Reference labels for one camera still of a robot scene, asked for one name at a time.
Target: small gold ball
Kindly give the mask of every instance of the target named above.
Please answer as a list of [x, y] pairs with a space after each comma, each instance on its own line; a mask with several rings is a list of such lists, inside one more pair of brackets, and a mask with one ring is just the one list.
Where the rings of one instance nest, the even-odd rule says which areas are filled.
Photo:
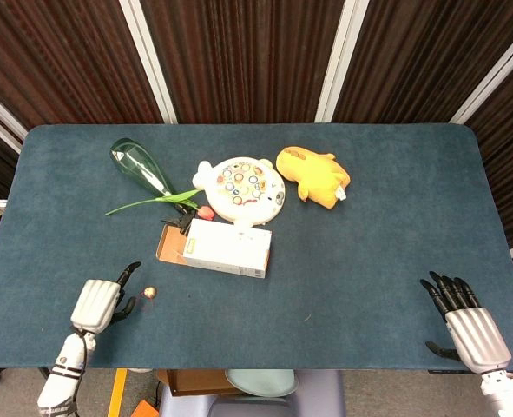
[[146, 298], [149, 298], [150, 300], [155, 298], [155, 296], [158, 294], [158, 290], [155, 289], [155, 287], [146, 287], [144, 288], [144, 296]]

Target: white cardboard box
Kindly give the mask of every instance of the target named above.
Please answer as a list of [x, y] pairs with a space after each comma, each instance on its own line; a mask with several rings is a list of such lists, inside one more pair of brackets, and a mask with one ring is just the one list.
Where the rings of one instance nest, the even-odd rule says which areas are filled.
[[272, 232], [193, 219], [183, 250], [191, 267], [264, 278]]

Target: robotic hand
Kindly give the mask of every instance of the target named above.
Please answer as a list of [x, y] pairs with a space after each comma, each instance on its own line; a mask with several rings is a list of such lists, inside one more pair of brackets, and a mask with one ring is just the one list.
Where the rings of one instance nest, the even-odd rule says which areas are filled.
[[127, 318], [135, 307], [135, 298], [128, 299], [125, 308], [117, 313], [115, 307], [121, 302], [123, 287], [140, 262], [131, 263], [116, 282], [88, 280], [71, 315], [74, 333], [67, 337], [56, 359], [40, 397], [40, 415], [68, 416], [76, 412], [76, 394], [89, 357], [94, 353], [95, 335], [108, 325]]
[[434, 354], [462, 361], [473, 373], [481, 374], [482, 393], [496, 415], [513, 417], [513, 374], [505, 371], [511, 356], [490, 312], [480, 307], [464, 280], [433, 271], [430, 276], [438, 289], [426, 280], [420, 283], [430, 293], [457, 349], [442, 349], [432, 341], [426, 346]]

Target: table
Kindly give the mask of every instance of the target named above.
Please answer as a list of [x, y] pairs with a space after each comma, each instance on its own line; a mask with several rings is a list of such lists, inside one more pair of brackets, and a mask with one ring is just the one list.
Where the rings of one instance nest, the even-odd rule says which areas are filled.
[[[146, 146], [178, 190], [201, 160], [272, 161], [287, 145], [332, 152], [352, 176], [331, 211], [286, 183], [265, 280], [155, 259], [164, 204], [104, 213], [148, 192], [109, 147]], [[204, 202], [203, 195], [195, 197]], [[473, 133], [416, 125], [59, 125], [28, 134], [0, 225], [0, 367], [45, 367], [89, 278], [154, 301], [97, 337], [94, 367], [459, 369], [424, 341], [451, 339], [419, 285], [468, 280], [513, 354], [513, 265]]]

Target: yellow plush toy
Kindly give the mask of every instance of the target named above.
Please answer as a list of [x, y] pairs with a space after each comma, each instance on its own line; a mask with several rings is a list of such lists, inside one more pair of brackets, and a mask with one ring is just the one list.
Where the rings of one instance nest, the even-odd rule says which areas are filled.
[[331, 209], [337, 199], [345, 199], [345, 188], [351, 177], [334, 161], [334, 154], [316, 154], [308, 149], [290, 146], [277, 155], [277, 170], [288, 181], [299, 183], [299, 198], [310, 199]]

